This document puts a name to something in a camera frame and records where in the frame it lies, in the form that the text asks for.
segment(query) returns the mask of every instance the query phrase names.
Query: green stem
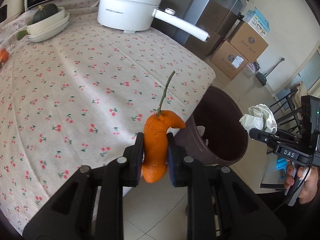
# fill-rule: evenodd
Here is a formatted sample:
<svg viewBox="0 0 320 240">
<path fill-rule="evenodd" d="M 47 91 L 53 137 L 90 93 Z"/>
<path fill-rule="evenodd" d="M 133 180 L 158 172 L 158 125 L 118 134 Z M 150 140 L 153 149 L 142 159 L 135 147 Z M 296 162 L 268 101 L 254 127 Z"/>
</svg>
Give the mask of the green stem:
<svg viewBox="0 0 320 240">
<path fill-rule="evenodd" d="M 167 96 L 167 89 L 168 89 L 169 83 L 170 83 L 170 81 L 171 81 L 171 79 L 172 79 L 174 74 L 175 74 L 175 71 L 173 71 L 171 73 L 170 77 L 168 78 L 167 83 L 165 84 L 165 88 L 163 90 L 162 98 L 161 98 L 161 101 L 160 101 L 160 104 L 159 104 L 159 107 L 158 107 L 158 110 L 157 110 L 157 116 L 160 116 L 162 114 L 161 106 L 162 106 L 164 98 Z"/>
<path fill-rule="evenodd" d="M 17 40 L 21 40 L 24 36 L 28 35 L 28 30 L 21 31 L 17 33 Z"/>
</svg>

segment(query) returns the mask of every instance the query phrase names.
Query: metal screw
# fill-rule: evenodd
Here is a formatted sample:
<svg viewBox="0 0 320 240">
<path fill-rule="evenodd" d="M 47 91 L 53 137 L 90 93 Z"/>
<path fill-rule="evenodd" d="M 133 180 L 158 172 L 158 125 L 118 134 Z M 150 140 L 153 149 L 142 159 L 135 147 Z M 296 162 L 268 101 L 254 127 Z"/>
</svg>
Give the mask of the metal screw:
<svg viewBox="0 0 320 240">
<path fill-rule="evenodd" d="M 186 163 L 191 163 L 194 161 L 193 157 L 191 156 L 186 156 L 183 158 L 183 160 L 186 162 Z"/>
<path fill-rule="evenodd" d="M 87 165 L 81 166 L 81 168 L 80 168 L 80 172 L 81 172 L 81 173 L 86 173 L 86 172 L 88 172 L 89 170 L 90 170 L 90 167 L 87 166 Z"/>
<path fill-rule="evenodd" d="M 221 167 L 221 171 L 222 171 L 223 173 L 229 173 L 229 172 L 230 172 L 230 168 L 227 167 L 227 166 L 223 166 L 223 167 Z"/>
<path fill-rule="evenodd" d="M 117 159 L 117 162 L 118 163 L 126 163 L 127 162 L 127 158 L 126 157 L 119 157 L 118 159 Z"/>
</svg>

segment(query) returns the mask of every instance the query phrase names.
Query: green pumpkin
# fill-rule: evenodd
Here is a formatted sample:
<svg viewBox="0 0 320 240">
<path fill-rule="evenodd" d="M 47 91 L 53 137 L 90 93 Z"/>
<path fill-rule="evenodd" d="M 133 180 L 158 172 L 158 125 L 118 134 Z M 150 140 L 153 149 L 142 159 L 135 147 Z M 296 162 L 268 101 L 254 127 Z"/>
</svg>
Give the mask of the green pumpkin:
<svg viewBox="0 0 320 240">
<path fill-rule="evenodd" d="M 45 6 L 39 5 L 39 10 L 33 16 L 32 23 L 40 22 L 59 12 L 58 7 L 54 3 L 49 3 Z"/>
</svg>

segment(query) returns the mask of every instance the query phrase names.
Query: tablecloth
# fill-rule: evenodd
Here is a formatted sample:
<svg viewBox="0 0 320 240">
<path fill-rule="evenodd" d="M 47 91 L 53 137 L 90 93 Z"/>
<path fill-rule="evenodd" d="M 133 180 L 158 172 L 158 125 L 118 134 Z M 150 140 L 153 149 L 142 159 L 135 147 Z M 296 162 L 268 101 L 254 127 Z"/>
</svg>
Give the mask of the tablecloth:
<svg viewBox="0 0 320 240">
<path fill-rule="evenodd" d="M 155 29 L 100 26 L 98 2 L 55 0 L 70 23 L 41 43 L 15 39 L 36 8 L 0 29 L 11 53 L 0 70 L 0 208 L 20 233 L 81 165 L 106 165 L 134 144 L 173 70 L 163 109 L 185 121 L 215 78 Z"/>
</svg>

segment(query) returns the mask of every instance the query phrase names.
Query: midea logo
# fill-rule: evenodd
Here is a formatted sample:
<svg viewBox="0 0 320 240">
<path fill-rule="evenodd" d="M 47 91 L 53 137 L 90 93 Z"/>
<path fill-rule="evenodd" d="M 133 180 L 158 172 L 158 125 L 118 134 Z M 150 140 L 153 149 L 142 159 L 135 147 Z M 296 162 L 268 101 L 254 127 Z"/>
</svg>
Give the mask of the midea logo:
<svg viewBox="0 0 320 240">
<path fill-rule="evenodd" d="M 110 9 L 106 9 L 106 11 L 109 11 L 109 12 L 115 12 L 115 13 L 120 13 L 120 14 L 123 14 L 123 12 L 117 12 L 117 11 L 114 11 L 114 10 L 110 10 Z"/>
</svg>

